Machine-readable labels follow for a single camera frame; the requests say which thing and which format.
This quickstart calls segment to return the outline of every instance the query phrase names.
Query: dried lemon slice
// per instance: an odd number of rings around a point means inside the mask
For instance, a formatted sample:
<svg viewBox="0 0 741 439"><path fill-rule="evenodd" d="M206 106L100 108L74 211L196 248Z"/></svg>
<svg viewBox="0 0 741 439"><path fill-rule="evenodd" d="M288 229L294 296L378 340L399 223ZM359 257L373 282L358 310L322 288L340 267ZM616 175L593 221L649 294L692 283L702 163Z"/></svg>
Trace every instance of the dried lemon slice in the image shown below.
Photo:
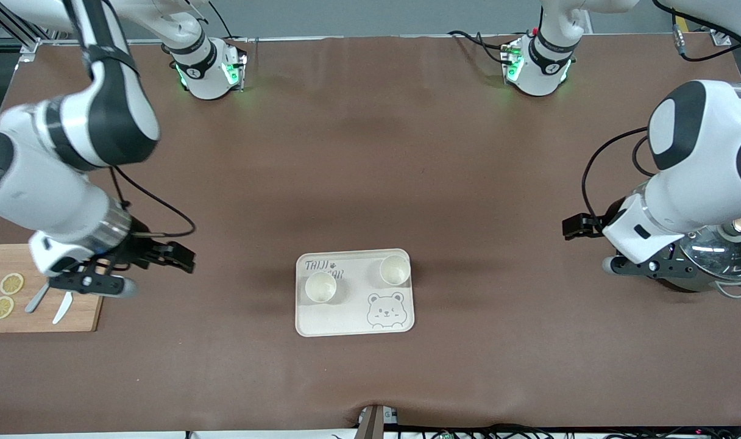
<svg viewBox="0 0 741 439"><path fill-rule="evenodd" d="M14 301L8 296L0 297L0 319L8 317L13 312Z"/></svg>
<svg viewBox="0 0 741 439"><path fill-rule="evenodd" d="M24 287L24 277L19 273L10 273L0 282L0 291L3 294L11 295L21 291Z"/></svg>

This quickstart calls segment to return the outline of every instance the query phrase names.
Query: bear drawing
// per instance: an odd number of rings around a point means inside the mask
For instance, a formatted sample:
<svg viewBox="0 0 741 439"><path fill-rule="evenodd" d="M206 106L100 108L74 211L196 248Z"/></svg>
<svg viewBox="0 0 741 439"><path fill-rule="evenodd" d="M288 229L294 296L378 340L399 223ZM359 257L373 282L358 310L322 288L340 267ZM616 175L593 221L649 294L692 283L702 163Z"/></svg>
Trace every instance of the bear drawing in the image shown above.
<svg viewBox="0 0 741 439"><path fill-rule="evenodd" d="M408 314L403 308L403 294L393 293L391 296L380 296L376 293L368 296L370 310L368 311L368 323L371 327L390 328L395 325L403 327Z"/></svg>

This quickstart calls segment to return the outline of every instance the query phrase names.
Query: pot handle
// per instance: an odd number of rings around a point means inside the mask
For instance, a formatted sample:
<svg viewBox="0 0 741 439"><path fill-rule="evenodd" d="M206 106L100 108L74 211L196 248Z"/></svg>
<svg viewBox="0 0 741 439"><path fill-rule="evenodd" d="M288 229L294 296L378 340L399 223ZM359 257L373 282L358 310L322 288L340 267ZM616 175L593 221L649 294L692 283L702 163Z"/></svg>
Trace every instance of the pot handle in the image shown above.
<svg viewBox="0 0 741 439"><path fill-rule="evenodd" d="M741 298L741 293L739 294L731 294L727 291L725 291L725 287L739 287L741 288L741 284L725 284L722 283L719 280L713 281L711 285L720 292L720 294L724 295L727 298Z"/></svg>

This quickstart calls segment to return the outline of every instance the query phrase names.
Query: brown paper tablecloth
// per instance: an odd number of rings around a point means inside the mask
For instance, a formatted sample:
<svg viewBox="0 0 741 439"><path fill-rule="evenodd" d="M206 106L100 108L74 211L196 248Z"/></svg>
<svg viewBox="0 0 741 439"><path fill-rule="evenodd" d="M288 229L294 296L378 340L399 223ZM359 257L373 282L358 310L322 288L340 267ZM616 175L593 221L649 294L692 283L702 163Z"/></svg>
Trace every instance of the brown paper tablecloth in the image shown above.
<svg viewBox="0 0 741 439"><path fill-rule="evenodd" d="M588 36L531 98L465 40L243 47L246 91L214 102L133 47L162 141L126 169L197 221L197 270L134 270L139 297L106 300L93 334L1 334L0 433L345 427L371 403L436 425L741 424L741 300L608 276L608 242L560 231L590 154L684 81L736 80L732 59ZM77 48L41 47L6 105L87 84ZM632 146L597 160L598 210L641 182ZM153 229L184 227L125 194ZM28 235L0 219L0 243ZM298 256L392 247L413 261L411 331L298 336Z"/></svg>

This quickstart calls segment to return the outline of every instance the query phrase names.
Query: wooden cutting board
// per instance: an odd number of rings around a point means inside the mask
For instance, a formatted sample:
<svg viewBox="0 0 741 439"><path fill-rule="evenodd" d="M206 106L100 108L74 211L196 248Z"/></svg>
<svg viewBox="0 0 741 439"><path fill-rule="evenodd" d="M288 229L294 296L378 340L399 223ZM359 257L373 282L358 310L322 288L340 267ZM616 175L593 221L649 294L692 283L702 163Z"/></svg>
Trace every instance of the wooden cutting board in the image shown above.
<svg viewBox="0 0 741 439"><path fill-rule="evenodd" d="M45 284L46 277L34 266L27 244L0 244L0 281L9 273L19 273L24 278L21 291L13 294L13 311L0 319L0 333L5 332L90 332L97 328L102 297L94 294L73 293L73 304L56 325L56 311L65 292L51 289L31 314L24 312L30 300Z"/></svg>

